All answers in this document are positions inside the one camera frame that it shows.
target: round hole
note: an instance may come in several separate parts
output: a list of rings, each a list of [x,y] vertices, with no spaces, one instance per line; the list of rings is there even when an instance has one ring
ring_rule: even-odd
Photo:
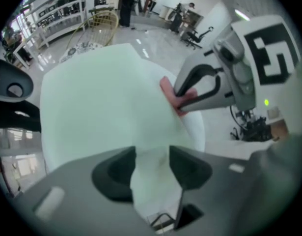
[[[8,87],[7,94],[10,97],[21,97],[23,95],[23,90],[19,85],[11,85]]]

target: pink object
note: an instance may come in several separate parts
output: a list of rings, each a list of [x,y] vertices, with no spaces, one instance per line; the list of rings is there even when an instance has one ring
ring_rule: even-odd
[[[190,99],[196,98],[198,96],[198,93],[197,93],[196,89],[191,88],[186,92],[186,94],[184,96],[177,97],[175,95],[174,88],[172,87],[169,79],[166,76],[164,76],[160,80],[160,86],[161,86],[161,89],[162,89],[164,95],[166,96],[169,103],[173,106],[173,108],[177,112],[178,116],[184,116],[188,113],[188,112],[183,112],[183,111],[179,110],[178,108],[184,102],[186,102]]]

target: ceiling light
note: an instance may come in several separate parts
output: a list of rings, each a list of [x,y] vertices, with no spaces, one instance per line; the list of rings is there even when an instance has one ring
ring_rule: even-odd
[[[236,12],[236,14],[237,14],[238,16],[240,16],[242,19],[245,19],[245,20],[247,20],[247,21],[250,21],[250,18],[247,17],[247,16],[246,16],[244,13],[242,13],[241,11],[235,9],[235,12]]]

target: light green cloth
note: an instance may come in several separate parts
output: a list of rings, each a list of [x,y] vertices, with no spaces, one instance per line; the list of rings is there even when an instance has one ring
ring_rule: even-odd
[[[142,66],[130,44],[89,51],[44,76],[40,102],[42,146],[51,171],[72,160],[136,146],[135,205],[179,190],[168,147],[193,147],[159,81]]]

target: black fisheye border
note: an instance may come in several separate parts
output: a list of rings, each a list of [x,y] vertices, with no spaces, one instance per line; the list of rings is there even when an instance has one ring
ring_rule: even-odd
[[[0,0],[0,34],[9,16],[21,0]],[[280,0],[285,9],[294,20],[302,36],[302,0]],[[279,232],[302,234],[302,186],[295,199],[288,206],[286,211],[269,227],[264,229],[258,235],[276,235]],[[35,232],[26,224],[26,222],[12,208],[0,189],[0,232],[10,235],[22,234],[36,235]]]

